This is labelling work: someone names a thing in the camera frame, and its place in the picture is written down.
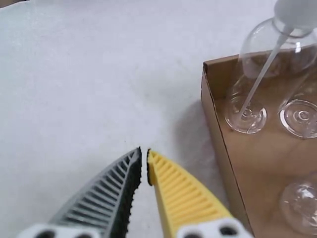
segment clear plastic bottle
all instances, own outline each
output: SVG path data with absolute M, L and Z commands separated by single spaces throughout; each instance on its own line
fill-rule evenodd
M 294 230 L 317 235 L 317 172 L 289 184 L 282 193 L 280 208 Z
M 293 135 L 317 137 L 317 64 L 305 81 L 287 97 L 279 113 L 282 125 Z
M 244 41 L 226 101 L 225 119 L 235 131 L 260 131 L 313 69 L 316 9 L 314 0 L 278 0 L 275 17 L 256 26 Z

